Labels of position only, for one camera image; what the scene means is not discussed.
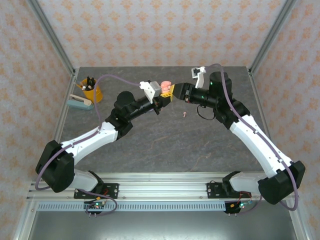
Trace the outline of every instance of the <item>aluminum frame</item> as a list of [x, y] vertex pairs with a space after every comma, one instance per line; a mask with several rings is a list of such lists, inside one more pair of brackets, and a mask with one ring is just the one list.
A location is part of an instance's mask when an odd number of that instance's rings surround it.
[[[290, 199], [286, 201], [288, 206], [294, 205], [294, 200]], [[312, 235], [312, 231], [308, 224], [308, 214], [306, 206], [302, 201], [299, 202], [299, 206], [296, 211], [289, 211], [292, 219], [292, 225], [295, 231], [296, 238], [299, 240], [313, 240], [316, 239]]]
[[[236, 198], [208, 199], [206, 183], [214, 180], [221, 182], [222, 178], [229, 172], [182, 172], [182, 173], [98, 173], [101, 179], [107, 183], [119, 183], [117, 202], [119, 203], [140, 203], [153, 202], [162, 204], [163, 202], [179, 203], [219, 203], [221, 201], [238, 200]], [[40, 183], [40, 187], [45, 187], [46, 183]], [[32, 225], [35, 220], [38, 205], [45, 201], [65, 203], [83, 202], [83, 199], [74, 199], [74, 189], [67, 188], [60, 193], [54, 193], [51, 189], [44, 191], [35, 190], [35, 182], [32, 182], [27, 195], [26, 204], [20, 218], [18, 228], [14, 235], [15, 240], [28, 239]], [[252, 199], [258, 200], [258, 194], [253, 194]], [[293, 203], [293, 195], [285, 198], [287, 203]], [[301, 219], [303, 206], [291, 212], [290, 216], [294, 230], [298, 239], [311, 240], [310, 230]]]
[[267, 125], [266, 117], [265, 117], [265, 114], [264, 114], [264, 110], [262, 108], [262, 104], [261, 104], [261, 101], [260, 101], [260, 98], [259, 98], [258, 90], [257, 90], [256, 84], [255, 84], [254, 76], [253, 76], [253, 74], [250, 73], [248, 68], [247, 68], [247, 70], [248, 70], [248, 75], [249, 75], [249, 79], [250, 79], [250, 82], [251, 82], [254, 98], [255, 98], [256, 104], [258, 106], [258, 110], [259, 110], [260, 117], [261, 117], [261, 120], [262, 120], [262, 124], [263, 124], [265, 135], [272, 141], [271, 134], [270, 134], [270, 131], [269, 131], [269, 128], [268, 128], [268, 125]]
[[[121, 201], [117, 202], [117, 212], [215, 212], [225, 211], [224, 201]], [[111, 211], [115, 207], [107, 201], [103, 208], [90, 209], [91, 212]], [[86, 205], [79, 201], [40, 201], [37, 212], [84, 212]]]
[[31, 9], [33, 10], [35, 16], [38, 18], [43, 30], [45, 31], [48, 38], [50, 39], [52, 46], [58, 53], [60, 59], [62, 60], [63, 65], [65, 66], [65, 68], [70, 74], [73, 74], [75, 69], [68, 55], [66, 54], [64, 48], [62, 47], [53, 27], [51, 26], [49, 20], [47, 19], [43, 9], [41, 8], [38, 0], [27, 0], [27, 2], [29, 3]]
[[54, 136], [53, 136], [53, 139], [56, 140], [58, 143], [60, 142], [60, 138], [62, 135], [62, 131], [64, 129], [64, 125], [65, 125], [65, 121], [66, 121], [66, 117], [69, 109], [69, 107], [67, 106], [67, 101], [69, 99], [69, 95], [74, 91], [77, 76], [78, 76], [78, 70], [76, 70], [75, 73], [71, 75], [68, 86], [63, 96], [63, 104], [60, 108], [59, 119], [56, 123]]
[[297, 0], [287, 0], [284, 3], [278, 17], [276, 18], [273, 26], [271, 27], [268, 35], [266, 36], [258, 54], [256, 55], [255, 59], [253, 60], [251, 67], [249, 68], [250, 73], [254, 74], [258, 70], [259, 65], [261, 64], [262, 60], [267, 55], [270, 46], [272, 45], [273, 41], [277, 37], [280, 29], [284, 25], [288, 15], [291, 13], [291, 9], [294, 7], [296, 2], [297, 2]]

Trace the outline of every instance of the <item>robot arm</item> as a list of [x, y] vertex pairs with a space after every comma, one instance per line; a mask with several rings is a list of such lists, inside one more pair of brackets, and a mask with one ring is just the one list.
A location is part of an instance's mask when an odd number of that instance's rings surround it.
[[[271, 142], [243, 103], [233, 98], [232, 81], [226, 72], [224, 72], [224, 79], [227, 94], [223, 89], [221, 72], [213, 72], [210, 75], [209, 89], [197, 88], [197, 85], [190, 83], [178, 83], [172, 86], [173, 95], [186, 103], [212, 108], [216, 119], [246, 145], [263, 168], [264, 173], [259, 176], [234, 171], [222, 179], [222, 186], [217, 191], [222, 190], [229, 197], [241, 191], [260, 193], [267, 202], [277, 204], [294, 191], [293, 183], [282, 161], [292, 172], [297, 188], [302, 181], [305, 166], [301, 161], [293, 162]], [[255, 131], [234, 114], [226, 95], [240, 117], [253, 126]]]
[[84, 172], [75, 169], [75, 165], [96, 149], [125, 136], [133, 127], [131, 123], [133, 119], [151, 110], [158, 115], [161, 108], [167, 106], [172, 100], [171, 93], [161, 94], [161, 87], [156, 82], [143, 82], [140, 86], [143, 86], [146, 96], [135, 100], [131, 92], [121, 92], [110, 116], [101, 124], [101, 127], [96, 127], [61, 144], [53, 140], [45, 146], [35, 169], [37, 174], [40, 174], [44, 165], [51, 161], [54, 154], [71, 146], [53, 159], [42, 174], [42, 179], [54, 192], [59, 193], [66, 188], [82, 189], [94, 194], [102, 192], [103, 181], [92, 171]]
[[[233, 98], [232, 81], [227, 73], [224, 73], [227, 96], [235, 110], [247, 123], [254, 126], [255, 131], [240, 121], [230, 109], [223, 90], [220, 72], [213, 72], [210, 75], [209, 89], [201, 88], [205, 72], [205, 67], [193, 68], [192, 78], [197, 78], [196, 85], [186, 82], [178, 83], [172, 85], [170, 92], [167, 93], [161, 93], [161, 88], [156, 82], [140, 83], [145, 97], [138, 100], [135, 100], [131, 92], [121, 92], [114, 103], [114, 109], [110, 116], [100, 128], [97, 127], [82, 136], [61, 144], [56, 141], [49, 142], [38, 162], [36, 172], [39, 174], [44, 165], [64, 146], [71, 146], [48, 165], [43, 172], [43, 180], [56, 193], [70, 187], [100, 194], [103, 181], [92, 171], [83, 172], [75, 169], [75, 165], [96, 149], [126, 135], [133, 127], [131, 120], [150, 110], [159, 114], [160, 109], [168, 105], [175, 96], [186, 103], [212, 108], [216, 119], [248, 147], [263, 168], [264, 173], [259, 176], [240, 171], [230, 173], [222, 179], [221, 187], [216, 189], [218, 191], [216, 195], [220, 196], [223, 191], [225, 196], [234, 198], [234, 196], [239, 196], [241, 191], [260, 193], [267, 202], [278, 203], [293, 192], [292, 181], [282, 161], [292, 172], [297, 188], [302, 181], [305, 166], [300, 161], [293, 163], [289, 157], [283, 154], [258, 127], [249, 110], [240, 101]], [[277, 151], [280, 159], [275, 156], [268, 144]]]

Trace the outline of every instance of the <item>small pink object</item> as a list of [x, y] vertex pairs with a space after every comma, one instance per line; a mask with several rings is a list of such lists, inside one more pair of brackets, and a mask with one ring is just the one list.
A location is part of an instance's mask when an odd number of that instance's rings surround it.
[[166, 94], [170, 92], [171, 82], [170, 81], [163, 81], [160, 85], [161, 93]]

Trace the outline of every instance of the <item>metal floor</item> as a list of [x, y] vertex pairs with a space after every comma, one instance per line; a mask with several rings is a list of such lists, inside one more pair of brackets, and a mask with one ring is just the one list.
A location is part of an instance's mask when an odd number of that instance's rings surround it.
[[[254, 96], [247, 68], [225, 67], [232, 80], [233, 97], [245, 104], [263, 129], [262, 120]], [[209, 87], [207, 69], [204, 88]], [[172, 81], [173, 83], [195, 82], [191, 67], [81, 67], [77, 82], [88, 75], [95, 79], [103, 74], [114, 74], [126, 80]], [[131, 91], [136, 99], [144, 96], [136, 86], [116, 79], [106, 79], [100, 84], [103, 99], [98, 104], [103, 119], [113, 109], [117, 95]], [[74, 94], [83, 96], [75, 87]], [[262, 168], [245, 145], [217, 120], [208, 121], [196, 113], [196, 105], [174, 99], [163, 108], [160, 115], [148, 112], [132, 121], [133, 129], [119, 141], [107, 144], [77, 164], [83, 171], [97, 173], [184, 173], [184, 172], [232, 172], [235, 170], [253, 172]], [[200, 109], [210, 118], [210, 109]], [[73, 139], [98, 125], [94, 109], [85, 111], [69, 108], [62, 131], [61, 142]]]
[[288, 211], [260, 204], [238, 217], [222, 211], [127, 211], [97, 218], [84, 212], [37, 212], [29, 240], [297, 239]]

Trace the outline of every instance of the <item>cable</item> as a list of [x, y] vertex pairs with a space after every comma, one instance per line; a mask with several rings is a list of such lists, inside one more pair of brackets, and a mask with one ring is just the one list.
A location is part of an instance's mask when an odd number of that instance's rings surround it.
[[248, 191], [241, 191], [240, 194], [247, 194], [248, 196], [250, 196], [250, 200], [252, 200], [252, 194], [251, 192], [248, 192]]
[[240, 193], [240, 196], [239, 196], [239, 199], [238, 201], [236, 202], [236, 204], [238, 204], [240, 202], [240, 199], [242, 198], [242, 194]]
[[[105, 216], [105, 215], [108, 215], [108, 214], [112, 214], [112, 213], [118, 208], [118, 203], [117, 203], [117, 201], [116, 201], [115, 199], [113, 199], [112, 197], [110, 197], [110, 196], [106, 196], [106, 195], [102, 195], [102, 194], [97, 194], [97, 193], [85, 191], [85, 190], [83, 190], [83, 189], [79, 189], [79, 191], [81, 191], [81, 192], [83, 192], [83, 193], [85, 193], [85, 194], [89, 194], [89, 195], [96, 196], [96, 197], [100, 197], [100, 198], [104, 198], [104, 199], [110, 199], [111, 201], [114, 202], [115, 206], [114, 206], [114, 208], [113, 208], [112, 210], [107, 211], [107, 212], [104, 212], [104, 213], [100, 213], [100, 214], [95, 214], [96, 217], [102, 217], [102, 216]], [[91, 206], [93, 206], [94, 204], [95, 204], [95, 203], [93, 202], [93, 203], [91, 203], [91, 204], [89, 204], [89, 205], [86, 206], [86, 208], [85, 208], [85, 213], [86, 213], [87, 215], [89, 215], [89, 216], [91, 215], [91, 213], [88, 211], [88, 209], [89, 209]]]
[[[279, 155], [279, 153], [275, 150], [275, 148], [270, 144], [270, 142], [259, 132], [257, 131], [253, 126], [251, 126], [248, 122], [246, 122], [246, 120], [244, 120], [239, 113], [237, 112], [237, 110], [234, 108], [234, 106], [232, 105], [229, 96], [228, 96], [228, 91], [227, 91], [227, 87], [226, 87], [226, 79], [225, 79], [225, 74], [224, 74], [224, 69], [223, 67], [219, 64], [219, 63], [215, 63], [210, 65], [208, 68], [210, 67], [218, 67], [221, 73], [221, 79], [222, 79], [222, 87], [223, 87], [223, 92], [224, 92], [224, 96], [226, 98], [226, 101], [229, 105], [229, 107], [231, 108], [232, 112], [234, 113], [234, 115], [236, 115], [236, 117], [243, 122], [249, 129], [251, 129], [253, 132], [256, 132], [256, 134], [265, 142], [265, 144], [271, 149], [271, 151], [275, 154], [275, 156], [278, 158], [278, 160], [280, 161], [282, 158]], [[293, 207], [289, 207], [287, 206], [285, 203], [283, 203], [282, 201], [280, 202], [280, 204], [282, 206], [284, 206], [286, 209], [288, 209], [289, 211], [295, 211], [298, 207], [298, 189], [297, 189], [297, 184], [296, 184], [296, 180], [294, 175], [292, 174], [290, 168], [288, 167], [288, 165], [285, 163], [285, 161], [281, 161], [282, 165], [284, 166], [284, 168], [286, 169], [287, 173], [289, 174], [290, 180], [292, 182], [292, 186], [293, 186], [293, 191], [294, 191], [294, 206]]]
[[204, 116], [201, 116], [201, 114], [199, 113], [199, 107], [200, 107], [200, 106], [201, 106], [201, 105], [198, 105], [198, 106], [196, 107], [196, 113], [199, 115], [200, 118], [205, 119], [205, 120], [209, 120], [209, 121], [211, 121], [211, 120], [213, 120], [213, 119], [216, 118], [215, 114], [213, 114], [213, 118], [211, 118], [211, 119], [205, 118]]
[[[82, 139], [80, 139], [80, 140], [78, 140], [78, 141], [75, 141], [73, 144], [69, 144], [69, 145], [61, 148], [59, 151], [57, 151], [57, 152], [49, 159], [49, 161], [46, 162], [46, 164], [42, 167], [41, 171], [39, 172], [39, 174], [38, 174], [38, 176], [37, 176], [37, 178], [36, 178], [36, 181], [35, 181], [35, 186], [34, 186], [34, 188], [35, 188], [36, 190], [38, 190], [38, 191], [43, 191], [43, 190], [46, 190], [46, 189], [49, 189], [49, 188], [50, 188], [50, 186], [46, 186], [46, 187], [41, 187], [41, 188], [40, 188], [40, 187], [39, 187], [39, 182], [40, 182], [40, 180], [41, 180], [41, 178], [42, 178], [42, 175], [44, 174], [45, 170], [47, 169], [47, 167], [51, 164], [51, 162], [52, 162], [54, 159], [56, 159], [63, 151], [67, 150], [68, 148], [71, 148], [71, 147], [73, 147], [74, 145], [80, 144], [80, 143], [82, 143], [82, 142], [84, 142], [84, 141], [86, 141], [86, 140], [94, 137], [95, 135], [97, 135], [97, 134], [99, 133], [103, 121], [102, 121], [102, 119], [101, 119], [101, 114], [100, 114], [100, 112], [99, 112], [98, 105], [97, 105], [96, 91], [97, 91], [97, 87], [98, 87], [99, 82], [100, 82], [102, 79], [106, 78], [106, 77], [118, 79], [118, 80], [120, 80], [120, 81], [122, 81], [122, 82], [124, 82], [124, 83], [130, 84], [130, 85], [133, 85], [133, 86], [140, 86], [140, 84], [138, 84], [138, 83], [134, 83], [134, 82], [125, 80], [125, 79], [123, 79], [123, 78], [121, 78], [121, 77], [118, 77], [118, 76], [116, 76], [116, 75], [104, 74], [104, 75], [100, 76], [100, 77], [98, 78], [98, 80], [96, 81], [96, 83], [95, 83], [95, 85], [94, 85], [94, 89], [93, 89], [93, 90], [94, 90], [94, 94], [93, 94], [94, 108], [95, 108], [95, 112], [96, 112], [96, 114], [97, 114], [97, 116], [98, 116], [98, 118], [99, 118], [99, 127], [98, 127], [98, 129], [97, 129], [93, 134], [91, 134], [91, 135], [89, 135], [89, 136], [87, 136], [87, 137], [84, 137], [84, 138], [82, 138]], [[99, 216], [101, 216], [101, 215], [103, 216], [103, 215], [106, 215], [106, 214], [110, 214], [110, 213], [114, 212], [114, 211], [117, 209], [117, 207], [118, 207], [118, 204], [117, 204], [116, 200], [114, 200], [112, 197], [105, 196], [105, 195], [101, 195], [101, 194], [95, 194], [95, 193], [88, 192], [88, 191], [85, 191], [85, 190], [81, 190], [81, 191], [84, 192], [84, 193], [87, 193], [87, 194], [89, 194], [89, 195], [103, 197], [103, 198], [110, 199], [110, 200], [112, 200], [112, 201], [115, 202], [115, 208], [114, 208], [113, 210], [111, 210], [111, 211], [109, 211], [109, 212], [106, 212], [106, 213], [103, 213], [103, 214], [99, 214]]]
[[262, 195], [260, 195], [259, 201], [256, 203], [256, 205], [254, 205], [253, 208], [249, 209], [248, 211], [239, 212], [239, 213], [237, 213], [236, 215], [243, 215], [243, 214], [246, 214], [246, 213], [252, 211], [253, 209], [255, 209], [255, 208], [259, 205], [259, 203], [261, 202], [261, 200], [262, 200]]

